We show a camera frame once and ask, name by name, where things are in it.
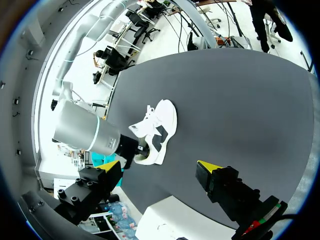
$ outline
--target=desk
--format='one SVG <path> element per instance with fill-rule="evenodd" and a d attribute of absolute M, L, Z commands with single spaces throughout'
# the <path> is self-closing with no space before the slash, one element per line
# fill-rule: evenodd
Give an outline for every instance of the desk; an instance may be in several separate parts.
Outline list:
<path fill-rule="evenodd" d="M 262 201 L 274 195 L 288 202 L 311 154 L 317 113 L 313 78 L 288 60 L 239 48 L 182 52 L 122 71 L 108 122 L 134 138 L 128 126 L 144 118 L 147 105 L 169 99 L 178 125 L 163 164 L 133 162 L 121 188 L 141 213 L 173 195 L 208 218 L 237 228 L 198 183 L 196 164 L 203 160 L 238 170 L 244 183 L 260 190 Z M 305 190 L 299 192 L 302 200 Z"/>
<path fill-rule="evenodd" d="M 138 12 L 137 12 L 137 14 L 138 15 L 141 15 L 146 21 L 148 21 L 148 22 L 150 22 L 151 24 L 155 24 L 153 21 L 151 21 L 150 19 L 148 19 L 146 16 L 144 16 L 143 14 L 142 14 L 142 12 L 144 11 L 146 9 L 146 7 L 142 7 L 142 8 L 140 8 L 139 10 L 138 10 Z M 128 44 L 130 44 L 130 47 L 128 47 L 128 48 L 133 48 L 133 49 L 135 49 L 136 51 L 141 51 L 141 49 L 139 48 L 139 47 L 137 47 L 137 46 L 135 46 L 135 45 L 133 45 L 131 42 L 129 42 L 128 40 L 126 40 L 125 38 L 124 38 L 124 36 L 126 35 L 126 33 L 129 31 L 129 29 L 131 28 L 133 26 L 133 23 L 130 21 L 130 22 L 128 22 L 128 23 L 126 23 L 124 26 L 123 26 L 123 28 L 122 28 L 122 30 L 120 31 L 120 33 L 119 33 L 119 36 L 117 37 L 117 38 L 115 38 L 115 40 L 114 40 L 114 42 L 113 42 L 113 47 L 116 49 L 117 47 L 127 47 L 127 46 L 123 46 L 123 45 L 119 45 L 119 43 L 120 43 L 120 41 L 122 40 L 122 41 L 125 41 L 126 43 L 128 43 Z M 106 75 L 106 73 L 108 72 L 108 70 L 109 70 L 109 66 L 108 65 L 105 65 L 105 67 L 103 68 L 103 70 L 102 70 L 102 73 L 101 73 L 101 77 L 100 77 L 100 81 L 97 83 L 97 84 L 99 84 L 100 82 L 102 83 L 102 84 L 104 84 L 105 86 L 107 86 L 111 91 L 113 91 L 113 86 L 111 86 L 111 85 L 109 85 L 109 84 L 107 84 L 106 82 L 104 82 L 103 81 L 103 78 L 105 77 L 105 75 Z"/>

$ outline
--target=table leg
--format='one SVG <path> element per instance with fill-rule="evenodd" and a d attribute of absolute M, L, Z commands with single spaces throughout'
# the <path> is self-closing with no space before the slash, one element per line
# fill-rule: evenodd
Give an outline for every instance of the table leg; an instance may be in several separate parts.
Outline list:
<path fill-rule="evenodd" d="M 307 66 L 307 68 L 308 68 L 308 71 L 311 73 L 312 68 L 314 67 L 314 61 L 312 60 L 312 61 L 311 61 L 311 64 L 309 65 L 309 63 L 308 63 L 308 61 L 307 61 L 307 58 L 306 58 L 304 52 L 301 51 L 300 54 L 303 56 L 303 59 L 304 59 L 305 64 L 306 64 L 306 66 Z"/>
<path fill-rule="evenodd" d="M 129 42 L 127 39 L 125 39 L 124 37 L 121 38 L 121 40 L 125 41 L 126 43 L 130 44 L 132 46 L 133 49 L 137 50 L 138 52 L 141 51 L 140 47 L 137 47 L 136 45 L 134 45 L 133 43 Z"/>
<path fill-rule="evenodd" d="M 114 87 L 111 86 L 110 84 L 106 83 L 104 80 L 100 80 L 100 83 L 102 83 L 103 85 L 105 85 L 108 89 L 110 89 L 111 91 L 113 91 Z"/>
<path fill-rule="evenodd" d="M 131 47 L 131 46 L 124 46 L 124 45 L 118 45 L 117 47 L 133 49 L 133 47 Z M 125 55 L 128 56 L 128 57 L 131 57 L 131 55 L 128 54 L 128 53 L 125 53 L 125 52 L 122 52 L 122 51 L 118 51 L 118 52 L 119 52 L 119 53 L 122 53 L 122 54 L 125 54 Z"/>

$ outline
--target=white sneaker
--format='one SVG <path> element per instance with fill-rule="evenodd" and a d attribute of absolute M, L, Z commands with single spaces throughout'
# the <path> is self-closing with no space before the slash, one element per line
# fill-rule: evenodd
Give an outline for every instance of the white sneaker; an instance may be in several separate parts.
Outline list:
<path fill-rule="evenodd" d="M 143 121 L 129 126 L 129 129 L 138 137 L 143 138 L 149 146 L 149 155 L 142 159 L 134 158 L 137 164 L 161 165 L 165 159 L 169 139 L 177 130 L 177 112 L 170 100 L 161 100 L 156 108 L 148 105 Z"/>

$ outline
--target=shoe sole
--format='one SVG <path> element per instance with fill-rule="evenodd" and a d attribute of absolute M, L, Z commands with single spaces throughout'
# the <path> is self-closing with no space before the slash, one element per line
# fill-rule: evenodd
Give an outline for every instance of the shoe sole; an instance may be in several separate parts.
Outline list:
<path fill-rule="evenodd" d="M 166 156 L 166 151 L 167 151 L 167 144 L 168 144 L 170 138 L 172 138 L 172 136 L 175 135 L 176 131 L 177 131 L 177 125 L 178 125 L 177 111 L 176 111 L 176 108 L 173 105 L 173 103 L 172 103 L 172 106 L 173 106 L 173 110 L 174 110 L 174 112 L 173 112 L 173 114 L 174 114 L 173 115 L 173 123 L 172 123 L 172 126 L 174 127 L 174 131 L 171 132 L 170 134 L 168 132 L 168 136 L 167 136 L 166 140 L 162 144 L 162 147 L 161 147 L 161 150 L 159 152 L 159 155 L 158 155 L 158 157 L 156 158 L 156 160 L 154 162 L 155 164 L 158 164 L 158 165 L 162 165 L 162 163 L 164 162 L 165 156 Z"/>

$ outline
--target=white robotic arm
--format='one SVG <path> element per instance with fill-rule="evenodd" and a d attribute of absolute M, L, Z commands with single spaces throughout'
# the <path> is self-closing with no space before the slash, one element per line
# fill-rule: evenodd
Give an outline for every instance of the white robotic arm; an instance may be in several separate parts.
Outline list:
<path fill-rule="evenodd" d="M 96 42 L 100 41 L 110 30 L 115 20 L 137 0 L 113 0 L 104 9 L 100 16 L 88 14 L 72 31 L 67 42 L 68 52 L 60 66 L 53 90 L 54 96 L 60 96 L 56 107 L 56 126 L 53 139 L 87 151 L 111 155 L 116 153 L 127 159 L 129 167 L 134 155 L 145 153 L 138 141 L 126 137 L 118 128 L 97 115 L 74 104 L 72 101 L 72 84 L 64 81 L 64 77 L 71 68 L 85 37 Z M 197 25 L 209 47 L 216 45 L 216 40 L 209 27 L 199 15 L 196 7 L 188 0 L 175 0 L 188 16 Z"/>
<path fill-rule="evenodd" d="M 137 0 L 112 0 L 105 8 L 102 9 L 100 16 L 87 14 L 81 20 L 80 24 L 72 31 L 67 42 L 68 52 L 66 53 L 63 63 L 60 66 L 56 76 L 55 86 L 52 95 L 59 96 L 62 89 L 64 77 L 71 68 L 85 37 L 99 42 L 110 30 L 115 20 L 130 6 L 137 3 Z M 205 21 L 201 18 L 195 5 L 188 0 L 175 0 L 174 2 L 182 8 L 192 21 L 197 25 L 203 34 L 209 47 L 214 48 L 216 40 L 208 28 Z"/>
<path fill-rule="evenodd" d="M 68 52 L 56 76 L 53 95 L 59 96 L 62 89 L 62 82 L 67 72 L 71 68 L 85 37 L 99 42 L 110 30 L 115 20 L 128 7 L 137 3 L 137 0 L 113 0 L 104 9 L 100 16 L 87 14 L 81 20 L 81 23 L 72 31 L 70 39 L 67 42 Z"/>

